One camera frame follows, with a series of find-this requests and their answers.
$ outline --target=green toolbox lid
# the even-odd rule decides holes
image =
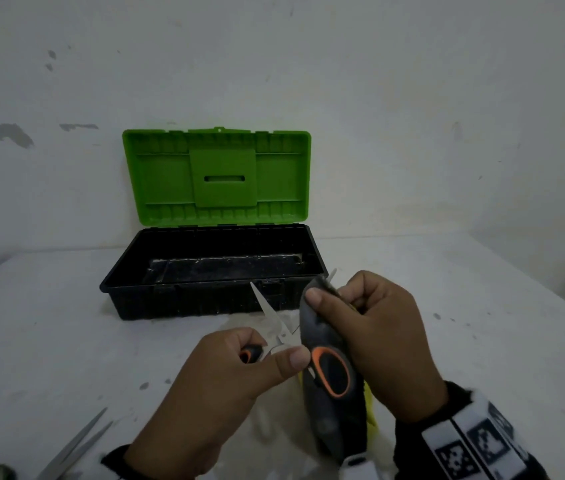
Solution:
[[[307,219],[311,136],[306,131],[127,130],[123,144],[145,226]]]

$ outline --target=black toolbox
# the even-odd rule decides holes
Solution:
[[[326,274],[306,219],[307,132],[127,130],[143,229],[100,285],[123,320],[298,308]]]

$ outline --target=white table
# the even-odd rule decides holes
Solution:
[[[360,268],[411,290],[447,379],[479,387],[554,479],[565,478],[565,302],[468,235],[324,239],[343,284]],[[75,470],[113,478],[99,457],[131,442],[205,333],[246,315],[123,322],[98,285],[122,250],[21,254],[0,266],[0,462],[36,475],[103,406],[114,426]],[[210,479],[334,478],[314,458],[298,385],[258,402]],[[378,463],[390,469],[393,421],[376,405]]]

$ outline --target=left hand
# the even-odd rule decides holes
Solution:
[[[125,461],[131,468],[157,480],[206,473],[256,398],[309,364],[304,346],[245,364],[239,353],[248,344],[267,342],[252,328],[217,331],[201,339],[127,450]]]

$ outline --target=gray paint patch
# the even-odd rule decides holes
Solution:
[[[34,140],[20,126],[11,123],[0,124],[0,141],[5,138],[9,138],[21,148],[29,148],[34,145]]]
[[[462,141],[462,126],[460,125],[460,121],[456,121],[451,126],[451,131],[453,131],[453,140],[455,142]]]
[[[88,124],[88,125],[71,125],[71,124],[67,124],[67,123],[63,123],[61,125],[59,125],[63,131],[71,131],[71,130],[75,130],[77,128],[86,128],[89,130],[97,130],[98,126],[96,126],[95,124]]]

